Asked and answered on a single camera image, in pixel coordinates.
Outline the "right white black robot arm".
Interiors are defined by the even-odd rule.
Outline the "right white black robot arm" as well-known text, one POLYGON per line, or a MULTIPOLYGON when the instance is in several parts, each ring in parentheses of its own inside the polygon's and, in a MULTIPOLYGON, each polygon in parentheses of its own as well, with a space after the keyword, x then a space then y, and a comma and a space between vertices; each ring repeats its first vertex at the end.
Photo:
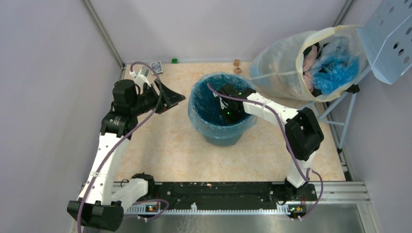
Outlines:
POLYGON ((212 93, 219 101, 222 116, 227 123, 234 122, 242 114, 249 114, 280 128, 287 151, 292 157, 285 181, 285 194, 291 200, 298 200, 303 196, 312 160, 325 138, 315 113, 308 107, 286 107, 252 88, 238 90, 230 83, 212 93))

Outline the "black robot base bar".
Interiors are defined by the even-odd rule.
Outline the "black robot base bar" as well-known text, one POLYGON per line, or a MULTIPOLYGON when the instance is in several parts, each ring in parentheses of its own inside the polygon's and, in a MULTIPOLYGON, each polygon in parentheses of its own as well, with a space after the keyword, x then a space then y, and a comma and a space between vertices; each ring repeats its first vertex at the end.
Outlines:
POLYGON ((302 188, 284 182, 163 182, 149 186, 140 201, 164 199, 169 210, 270 210, 288 203, 316 201, 315 186, 302 188))

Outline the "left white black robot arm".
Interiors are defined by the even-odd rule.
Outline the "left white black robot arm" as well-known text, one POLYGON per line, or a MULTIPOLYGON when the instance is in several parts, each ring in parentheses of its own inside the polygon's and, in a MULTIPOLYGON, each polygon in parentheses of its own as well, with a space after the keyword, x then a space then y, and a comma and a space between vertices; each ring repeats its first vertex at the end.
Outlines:
POLYGON ((151 175, 137 174, 117 192, 113 192, 114 179, 133 133, 153 114, 162 114, 185 100, 184 95, 159 80, 153 84, 121 80, 114 84, 112 94, 114 99, 101 121, 99 145, 86 184, 78 198, 67 205, 79 233, 84 227, 114 232, 138 199, 154 198, 156 188, 151 175))

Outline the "blue plastic trash bag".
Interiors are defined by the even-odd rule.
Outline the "blue plastic trash bag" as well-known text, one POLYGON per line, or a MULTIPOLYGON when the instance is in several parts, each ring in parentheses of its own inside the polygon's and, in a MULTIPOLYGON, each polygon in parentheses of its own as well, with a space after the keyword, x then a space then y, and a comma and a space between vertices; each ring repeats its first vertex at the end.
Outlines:
POLYGON ((193 127, 204 136, 226 139, 244 133, 257 122, 257 117, 247 113, 240 115, 240 120, 228 124, 221 113, 221 105, 215 99, 213 92, 208 88, 211 84, 218 91, 225 84, 232 84, 237 90, 245 87, 254 89, 251 81, 242 75, 215 72, 202 76, 192 87, 188 116, 193 127))

